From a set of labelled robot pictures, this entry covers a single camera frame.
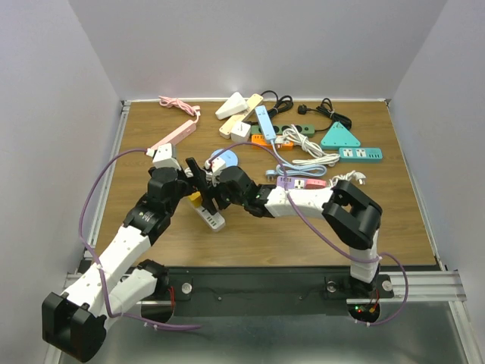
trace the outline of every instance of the purple power strip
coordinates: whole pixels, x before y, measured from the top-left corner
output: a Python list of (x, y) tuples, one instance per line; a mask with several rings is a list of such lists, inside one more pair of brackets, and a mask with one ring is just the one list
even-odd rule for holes
[[(285, 177), (279, 176), (276, 181), (276, 185), (280, 187), (285, 187)], [(325, 188), (327, 182), (324, 180), (316, 180), (314, 178), (303, 178), (303, 177), (287, 177), (286, 185), (288, 189), (298, 188), (306, 190), (317, 190), (320, 188)]]

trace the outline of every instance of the teal power strip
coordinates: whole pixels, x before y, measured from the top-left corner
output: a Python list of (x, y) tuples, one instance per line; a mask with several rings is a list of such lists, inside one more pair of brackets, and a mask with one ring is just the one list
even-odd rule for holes
[(340, 148), (341, 162), (379, 163), (382, 161), (380, 148)]

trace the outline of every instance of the wooden tabletop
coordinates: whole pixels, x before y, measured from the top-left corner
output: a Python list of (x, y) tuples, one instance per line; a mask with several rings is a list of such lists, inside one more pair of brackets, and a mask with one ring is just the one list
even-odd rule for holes
[[(273, 102), (267, 102), (269, 108)], [(292, 110), (273, 119), (273, 124), (313, 124), (322, 129), (329, 120), (309, 112), (298, 115), (297, 102)], [(309, 107), (318, 103), (306, 102)], [(200, 165), (219, 148), (229, 146), (218, 132), (222, 121), (215, 117), (220, 102), (200, 102), (202, 116), (197, 131), (177, 144), (177, 159), (185, 168), (185, 158), (195, 157)], [(352, 133), (363, 147), (379, 147), (383, 161), (377, 164), (338, 163), (329, 168), (326, 179), (356, 169), (367, 176), (361, 189), (383, 208), (378, 251), (394, 254), (406, 265), (435, 264), (411, 182), (384, 102), (335, 102), (334, 108), (352, 119)], [(175, 108), (162, 108), (156, 102), (131, 104), (120, 152), (136, 147), (150, 147), (188, 120)], [(253, 115), (250, 120), (256, 121)], [(319, 142), (324, 133), (312, 138)], [(264, 172), (275, 168), (269, 153), (250, 146), (233, 150), (239, 166), (257, 184), (267, 183)], [(300, 148), (282, 151), (286, 159), (308, 158)], [(116, 164), (108, 201), (96, 245), (101, 253), (111, 242), (125, 215), (146, 191), (147, 170), (151, 159), (142, 153), (126, 155)], [(186, 266), (255, 266), (255, 265), (348, 265), (346, 258), (328, 247), (297, 217), (255, 218), (240, 206), (222, 211), (226, 227), (213, 233), (189, 206), (180, 202), (170, 227), (142, 257), (164, 265)], [(314, 224), (333, 242), (347, 250), (325, 220)]]

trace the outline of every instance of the white wall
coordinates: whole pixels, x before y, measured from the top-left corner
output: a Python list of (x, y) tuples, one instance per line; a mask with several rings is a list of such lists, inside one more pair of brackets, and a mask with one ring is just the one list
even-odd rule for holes
[(485, 2), (449, 0), (391, 104), (441, 258), (459, 269), (485, 354)]
[(80, 260), (120, 103), (67, 0), (3, 1), (0, 49), (0, 362), (41, 363), (41, 304)]
[(122, 99), (388, 98), (446, 0), (70, 0)]

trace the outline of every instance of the beige power strip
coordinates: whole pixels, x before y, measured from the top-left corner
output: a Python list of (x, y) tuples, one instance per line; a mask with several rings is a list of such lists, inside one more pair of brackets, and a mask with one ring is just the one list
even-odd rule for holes
[(251, 116), (255, 108), (262, 103), (263, 103), (263, 96), (258, 95), (257, 93), (251, 96), (247, 101), (248, 108), (245, 111), (240, 112), (239, 114), (235, 114), (231, 116), (229, 119), (227, 119), (224, 125), (219, 129), (219, 134), (221, 135), (221, 137), (229, 139), (230, 131), (233, 129), (234, 125), (238, 121), (248, 120), (248, 118)]

